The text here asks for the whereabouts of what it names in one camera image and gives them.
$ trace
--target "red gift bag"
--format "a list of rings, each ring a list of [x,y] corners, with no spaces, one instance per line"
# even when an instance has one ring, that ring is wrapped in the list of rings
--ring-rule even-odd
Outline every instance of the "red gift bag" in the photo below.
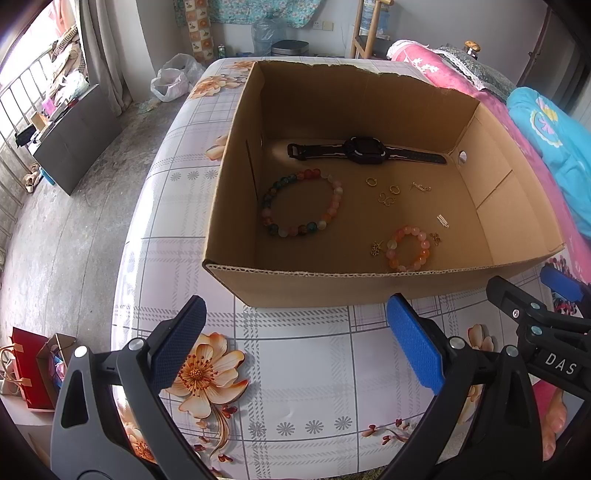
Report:
[[[37,365],[37,354],[48,340],[47,337],[13,327],[11,340],[12,345],[4,347],[3,350],[10,350],[17,360],[20,379],[7,379],[20,387],[29,408],[54,410]]]

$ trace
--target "orange beaded bracelet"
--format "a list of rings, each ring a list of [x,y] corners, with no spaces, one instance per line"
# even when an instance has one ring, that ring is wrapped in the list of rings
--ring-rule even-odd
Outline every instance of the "orange beaded bracelet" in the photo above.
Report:
[[[421,253],[415,259],[415,261],[407,267],[400,265],[400,262],[396,257],[396,247],[398,246],[398,242],[401,241],[406,235],[417,237],[421,244]],[[388,249],[386,250],[386,258],[388,259],[388,264],[390,265],[390,268],[399,272],[416,272],[420,270],[425,263],[427,263],[427,258],[429,258],[430,255],[430,246],[431,244],[429,243],[429,240],[427,240],[427,234],[425,232],[421,231],[421,229],[417,226],[405,225],[400,230],[396,230],[392,238],[387,243]]]

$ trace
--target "floral bedsheet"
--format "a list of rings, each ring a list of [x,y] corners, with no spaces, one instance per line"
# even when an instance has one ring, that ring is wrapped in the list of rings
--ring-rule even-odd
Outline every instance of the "floral bedsheet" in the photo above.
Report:
[[[348,63],[426,78],[403,62]],[[150,168],[129,227],[112,318],[113,349],[147,337],[192,294],[207,323],[192,355],[160,398],[212,471],[240,480],[324,478],[388,464],[432,399],[392,335],[383,304],[315,309],[248,307],[201,266],[210,207],[233,113],[252,61],[214,62],[189,94]],[[570,268],[565,251],[554,265]],[[540,267],[512,281],[551,306]],[[568,309],[560,303],[558,307]],[[412,301],[447,336],[499,351],[515,323],[483,289]],[[474,388],[462,419],[480,396]],[[117,394],[138,455],[155,461]]]

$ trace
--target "smartwatch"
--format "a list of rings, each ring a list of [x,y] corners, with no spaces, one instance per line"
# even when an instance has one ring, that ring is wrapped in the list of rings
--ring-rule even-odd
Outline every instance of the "smartwatch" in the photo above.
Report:
[[[423,163],[445,165],[443,155],[424,153],[406,148],[386,147],[380,140],[373,137],[351,137],[338,145],[287,145],[287,154],[297,160],[309,158],[343,157],[361,165],[377,165],[384,160],[410,160]]]

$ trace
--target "metal screw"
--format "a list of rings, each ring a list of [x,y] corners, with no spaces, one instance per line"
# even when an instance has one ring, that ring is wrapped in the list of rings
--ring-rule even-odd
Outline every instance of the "metal screw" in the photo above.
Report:
[[[88,348],[86,348],[84,345],[82,345],[82,346],[78,347],[76,350],[74,350],[74,356],[76,358],[82,358],[87,353],[88,353]]]
[[[507,345],[507,347],[505,348],[505,351],[507,352],[507,355],[509,355],[509,356],[519,355],[519,350],[514,345]]]
[[[129,350],[140,350],[144,346],[143,338],[134,338],[129,342]]]
[[[452,346],[454,350],[461,350],[466,346],[466,342],[459,337],[451,337],[449,339],[449,344]]]

